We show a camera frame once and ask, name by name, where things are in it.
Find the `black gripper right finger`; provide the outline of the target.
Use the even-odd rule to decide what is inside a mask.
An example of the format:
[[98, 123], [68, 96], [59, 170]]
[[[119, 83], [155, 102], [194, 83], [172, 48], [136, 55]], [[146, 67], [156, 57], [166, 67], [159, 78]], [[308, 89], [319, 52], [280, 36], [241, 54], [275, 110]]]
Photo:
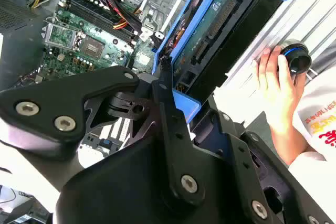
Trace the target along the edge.
[[221, 112], [210, 96], [191, 122], [194, 144], [228, 166], [224, 223], [332, 223], [280, 159], [254, 132]]

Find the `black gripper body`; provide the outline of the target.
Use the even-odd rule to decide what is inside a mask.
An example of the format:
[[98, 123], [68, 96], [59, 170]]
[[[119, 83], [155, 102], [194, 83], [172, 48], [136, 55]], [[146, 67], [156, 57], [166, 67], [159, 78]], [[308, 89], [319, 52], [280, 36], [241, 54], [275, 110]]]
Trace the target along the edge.
[[149, 136], [77, 173], [55, 223], [224, 223], [228, 166], [187, 135]]

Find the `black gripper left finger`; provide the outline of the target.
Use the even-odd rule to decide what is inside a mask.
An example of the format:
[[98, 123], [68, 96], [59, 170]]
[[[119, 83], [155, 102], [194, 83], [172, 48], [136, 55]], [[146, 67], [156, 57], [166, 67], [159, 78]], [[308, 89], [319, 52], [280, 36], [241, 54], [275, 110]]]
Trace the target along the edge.
[[88, 130], [117, 116], [138, 123], [130, 145], [149, 136], [189, 137], [175, 106], [170, 64], [148, 89], [144, 86], [131, 70], [115, 66], [3, 91], [1, 140], [45, 159], [70, 159]]

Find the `person's bare hand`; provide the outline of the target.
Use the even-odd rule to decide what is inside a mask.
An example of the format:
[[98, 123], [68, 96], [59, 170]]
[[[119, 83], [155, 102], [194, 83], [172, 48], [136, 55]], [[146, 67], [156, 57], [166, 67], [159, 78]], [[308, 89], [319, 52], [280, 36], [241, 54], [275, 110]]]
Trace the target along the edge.
[[302, 97], [306, 74], [294, 79], [290, 75], [287, 59], [281, 47], [264, 49], [260, 62], [253, 61], [253, 77], [261, 99], [262, 109], [270, 128], [276, 132], [286, 132], [292, 127], [295, 109]]

